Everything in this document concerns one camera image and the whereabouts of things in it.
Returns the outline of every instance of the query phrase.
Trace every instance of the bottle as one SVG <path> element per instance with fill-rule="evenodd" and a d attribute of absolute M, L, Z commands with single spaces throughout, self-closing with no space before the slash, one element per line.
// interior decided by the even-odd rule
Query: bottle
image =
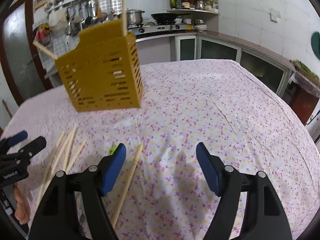
<path fill-rule="evenodd" d="M 170 0 L 171 9 L 176 9 L 176 0 Z"/>
<path fill-rule="evenodd" d="M 182 1 L 181 0 L 176 0 L 176 9 L 181 9 L 181 4 L 182 4 Z"/>
<path fill-rule="evenodd" d="M 182 9 L 190 9 L 190 2 L 189 0 L 182 0 Z"/>

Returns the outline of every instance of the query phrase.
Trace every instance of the glass cabinet door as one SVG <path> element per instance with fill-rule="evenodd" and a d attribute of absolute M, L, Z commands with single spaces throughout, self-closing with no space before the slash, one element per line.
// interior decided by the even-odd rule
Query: glass cabinet door
<path fill-rule="evenodd" d="M 200 58 L 231 59 L 236 61 L 236 56 L 237 49 L 212 41 L 201 40 Z"/>
<path fill-rule="evenodd" d="M 277 92 L 284 73 L 283 70 L 244 51 L 241 54 L 240 65 L 251 72 L 273 92 Z"/>
<path fill-rule="evenodd" d="M 195 59 L 196 38 L 180 40 L 180 60 Z"/>

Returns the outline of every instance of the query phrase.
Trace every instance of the plastic basket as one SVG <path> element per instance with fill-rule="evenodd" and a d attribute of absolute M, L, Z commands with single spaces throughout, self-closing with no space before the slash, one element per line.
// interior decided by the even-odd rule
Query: plastic basket
<path fill-rule="evenodd" d="M 79 33 L 76 49 L 55 63 L 78 112 L 140 107 L 143 84 L 134 34 L 121 20 Z"/>

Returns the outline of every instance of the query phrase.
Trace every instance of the gas burner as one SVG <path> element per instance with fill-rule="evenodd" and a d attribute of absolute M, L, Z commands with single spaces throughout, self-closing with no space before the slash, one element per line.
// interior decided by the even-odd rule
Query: gas burner
<path fill-rule="evenodd" d="M 175 25 L 176 21 L 157 21 L 158 25 Z"/>
<path fill-rule="evenodd" d="M 140 23 L 140 24 L 135 24 L 135 25 L 129 25 L 129 26 L 128 26 L 128 30 L 133 29 L 133 28 L 141 28 L 142 26 L 143 26 L 142 23 Z"/>

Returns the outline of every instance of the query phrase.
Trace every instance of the stainless steel pot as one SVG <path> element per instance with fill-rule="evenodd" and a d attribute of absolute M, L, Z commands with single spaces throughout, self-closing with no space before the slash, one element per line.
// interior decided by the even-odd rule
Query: stainless steel pot
<path fill-rule="evenodd" d="M 144 11 L 141 10 L 127 10 L 127 23 L 129 25 L 141 24 L 142 23 L 142 14 Z"/>

